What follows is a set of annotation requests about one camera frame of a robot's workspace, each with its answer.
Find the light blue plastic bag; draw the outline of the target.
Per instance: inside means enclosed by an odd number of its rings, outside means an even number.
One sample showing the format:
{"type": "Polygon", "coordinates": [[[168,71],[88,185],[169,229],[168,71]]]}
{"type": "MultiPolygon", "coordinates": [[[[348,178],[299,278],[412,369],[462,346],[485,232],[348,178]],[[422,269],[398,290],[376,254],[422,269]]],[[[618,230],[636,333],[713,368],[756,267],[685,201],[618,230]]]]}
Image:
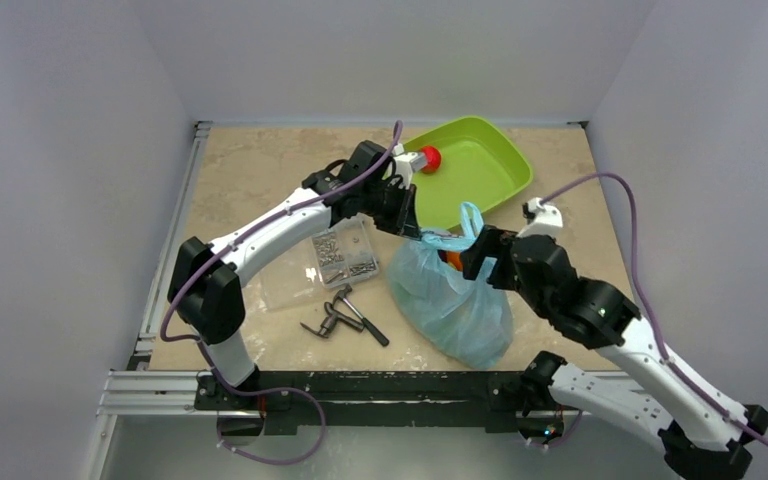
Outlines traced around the light blue plastic bag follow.
{"type": "Polygon", "coordinates": [[[459,206],[460,235],[427,228],[418,240],[405,241],[386,268],[390,293],[398,310],[443,354],[473,369],[489,369],[510,347],[513,315],[504,292],[487,279],[495,265],[486,259],[474,280],[442,254],[460,254],[471,247],[484,220],[471,202],[459,206]]]}

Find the yellow fake fruit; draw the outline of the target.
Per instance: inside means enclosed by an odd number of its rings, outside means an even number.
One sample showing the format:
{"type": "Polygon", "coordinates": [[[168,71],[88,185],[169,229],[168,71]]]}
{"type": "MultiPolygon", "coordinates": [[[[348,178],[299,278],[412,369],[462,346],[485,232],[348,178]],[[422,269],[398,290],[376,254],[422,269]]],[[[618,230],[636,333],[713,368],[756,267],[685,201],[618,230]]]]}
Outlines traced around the yellow fake fruit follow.
{"type": "Polygon", "coordinates": [[[463,271],[463,263],[460,258],[460,253],[455,251],[439,250],[440,259],[456,271],[463,271]]]}

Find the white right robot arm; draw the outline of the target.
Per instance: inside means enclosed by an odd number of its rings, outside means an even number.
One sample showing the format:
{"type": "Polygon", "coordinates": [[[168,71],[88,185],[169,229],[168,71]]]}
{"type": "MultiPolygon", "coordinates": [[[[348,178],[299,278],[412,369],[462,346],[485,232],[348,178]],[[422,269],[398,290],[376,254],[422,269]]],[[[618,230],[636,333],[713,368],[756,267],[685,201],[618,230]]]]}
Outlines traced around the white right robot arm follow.
{"type": "Polygon", "coordinates": [[[683,479],[742,479],[747,445],[765,434],[768,411],[722,394],[670,348],[619,289],[580,276],[566,250],[547,235],[482,229],[460,260],[475,280],[488,259],[487,282],[517,293],[561,335],[611,361],[640,387],[613,389],[564,358],[541,351],[520,376],[523,411],[550,402],[595,414],[662,452],[683,479]]]}

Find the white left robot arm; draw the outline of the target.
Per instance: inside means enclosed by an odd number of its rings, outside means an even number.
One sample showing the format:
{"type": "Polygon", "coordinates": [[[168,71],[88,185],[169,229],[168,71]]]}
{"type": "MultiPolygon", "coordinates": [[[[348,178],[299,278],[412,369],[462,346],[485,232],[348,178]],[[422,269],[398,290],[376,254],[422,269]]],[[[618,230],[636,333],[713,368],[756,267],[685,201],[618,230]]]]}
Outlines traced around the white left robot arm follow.
{"type": "Polygon", "coordinates": [[[211,241],[191,237],[179,247],[163,320],[178,316],[223,379],[219,395],[232,408],[252,405],[259,370],[240,328],[246,316],[243,287],[264,267],[309,237],[363,214],[375,227],[417,240],[421,229],[414,173],[426,154],[395,142],[366,140],[347,159],[307,176],[290,196],[244,227],[211,241]]]}

